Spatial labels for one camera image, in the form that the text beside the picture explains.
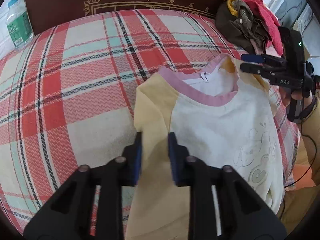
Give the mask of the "right forearm yellow sleeve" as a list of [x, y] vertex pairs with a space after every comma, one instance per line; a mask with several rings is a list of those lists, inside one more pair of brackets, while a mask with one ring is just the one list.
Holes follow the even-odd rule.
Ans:
[[277, 217], [291, 233], [306, 215], [313, 201], [319, 196], [319, 99], [307, 119], [298, 126], [303, 129], [303, 141], [311, 165], [311, 179], [315, 186], [285, 193]]

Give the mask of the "person's right hand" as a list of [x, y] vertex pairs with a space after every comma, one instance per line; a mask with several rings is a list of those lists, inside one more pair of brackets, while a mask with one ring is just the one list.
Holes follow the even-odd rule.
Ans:
[[284, 87], [279, 87], [279, 93], [280, 93], [281, 101], [285, 107], [287, 107], [292, 100], [297, 100], [297, 101], [303, 100], [304, 101], [303, 109], [306, 109], [306, 107], [308, 107], [313, 101], [313, 95], [311, 92], [308, 97], [304, 97], [301, 91], [295, 90], [292, 92], [290, 90], [287, 90]]

